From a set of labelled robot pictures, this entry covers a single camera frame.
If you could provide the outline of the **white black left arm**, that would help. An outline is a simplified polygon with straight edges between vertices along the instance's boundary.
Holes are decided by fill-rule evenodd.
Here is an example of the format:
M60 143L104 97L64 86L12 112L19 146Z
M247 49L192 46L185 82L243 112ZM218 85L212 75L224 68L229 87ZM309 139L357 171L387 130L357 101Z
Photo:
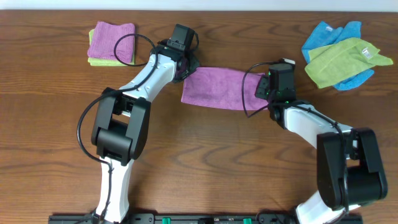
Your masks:
M184 80L198 66L192 53L161 50L128 84L103 92L91 134L102 168L94 223L125 220L132 167L146 145L151 104L166 84Z

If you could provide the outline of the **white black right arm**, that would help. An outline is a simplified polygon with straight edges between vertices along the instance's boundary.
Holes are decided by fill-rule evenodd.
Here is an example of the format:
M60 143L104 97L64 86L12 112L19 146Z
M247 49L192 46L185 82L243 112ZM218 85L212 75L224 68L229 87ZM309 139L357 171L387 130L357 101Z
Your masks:
M295 208L295 223L340 223L351 210L382 200L388 186L372 129L352 128L297 100L293 78L263 75L255 96L270 117L317 150L317 191Z

